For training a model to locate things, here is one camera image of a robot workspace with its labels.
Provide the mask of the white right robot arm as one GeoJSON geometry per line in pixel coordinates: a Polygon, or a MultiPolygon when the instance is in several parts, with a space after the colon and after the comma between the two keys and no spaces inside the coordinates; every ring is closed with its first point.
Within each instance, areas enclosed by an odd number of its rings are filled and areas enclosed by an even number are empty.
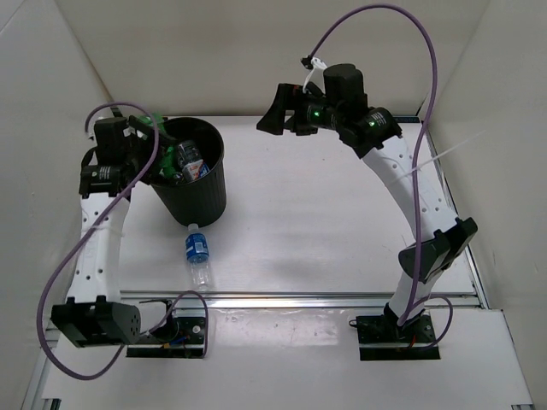
{"type": "Polygon", "coordinates": [[[403,130],[386,108],[372,107],[362,72],[351,63],[327,66],[311,58],[303,84],[278,86],[272,107],[259,129],[308,136],[320,129],[338,134],[384,184],[412,231],[414,242],[398,260],[403,269],[397,289],[384,309],[384,331],[401,342],[415,330],[425,301],[442,273],[467,247],[478,227],[451,209],[421,170],[403,130]]]}

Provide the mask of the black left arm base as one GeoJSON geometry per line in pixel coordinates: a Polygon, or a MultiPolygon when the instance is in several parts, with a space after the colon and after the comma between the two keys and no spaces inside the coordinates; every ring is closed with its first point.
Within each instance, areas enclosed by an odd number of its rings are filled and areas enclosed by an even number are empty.
{"type": "Polygon", "coordinates": [[[204,359],[209,348],[209,308],[196,298],[197,312],[191,307],[175,307],[168,299],[148,300],[140,304],[160,302],[169,316],[153,331],[146,331],[136,344],[126,349],[127,358],[135,359],[204,359]]]}

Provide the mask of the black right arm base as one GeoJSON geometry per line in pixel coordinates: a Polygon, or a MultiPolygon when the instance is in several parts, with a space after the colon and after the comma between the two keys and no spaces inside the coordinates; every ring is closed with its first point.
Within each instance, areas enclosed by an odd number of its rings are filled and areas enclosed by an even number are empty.
{"type": "Polygon", "coordinates": [[[422,314],[399,328],[385,315],[356,316],[349,326],[357,331],[360,361],[440,360],[431,316],[422,314]]]}

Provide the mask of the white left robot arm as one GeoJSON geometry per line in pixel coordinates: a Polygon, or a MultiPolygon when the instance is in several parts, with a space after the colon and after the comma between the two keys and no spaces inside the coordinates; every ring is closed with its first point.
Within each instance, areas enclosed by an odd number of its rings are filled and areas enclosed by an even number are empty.
{"type": "Polygon", "coordinates": [[[95,140],[80,168],[82,235],[62,261],[77,261],[67,300],[51,309],[51,321],[75,347],[132,345],[141,335],[137,306],[121,302],[118,269],[122,228],[138,182],[165,189],[180,187],[174,167],[166,165],[179,139],[166,133],[160,118],[113,114],[88,116],[85,131],[95,140]]]}

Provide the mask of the green plastic bottle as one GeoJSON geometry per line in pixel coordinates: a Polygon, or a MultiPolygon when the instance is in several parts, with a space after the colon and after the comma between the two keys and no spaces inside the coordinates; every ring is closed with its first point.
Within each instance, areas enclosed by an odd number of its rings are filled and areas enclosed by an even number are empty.
{"type": "Polygon", "coordinates": [[[152,115],[156,120],[160,131],[160,143],[155,161],[149,169],[149,175],[157,180],[175,180],[179,177],[179,169],[175,154],[176,140],[166,131],[165,123],[168,118],[161,116],[158,113],[153,113],[152,115]]]}

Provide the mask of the clear bottle orange blue label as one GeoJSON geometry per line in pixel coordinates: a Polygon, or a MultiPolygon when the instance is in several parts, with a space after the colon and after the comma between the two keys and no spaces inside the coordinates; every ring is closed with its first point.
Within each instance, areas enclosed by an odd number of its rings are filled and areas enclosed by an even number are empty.
{"type": "Polygon", "coordinates": [[[209,167],[194,141],[179,143],[176,146],[176,155],[185,182],[196,181],[209,173],[209,167]]]}

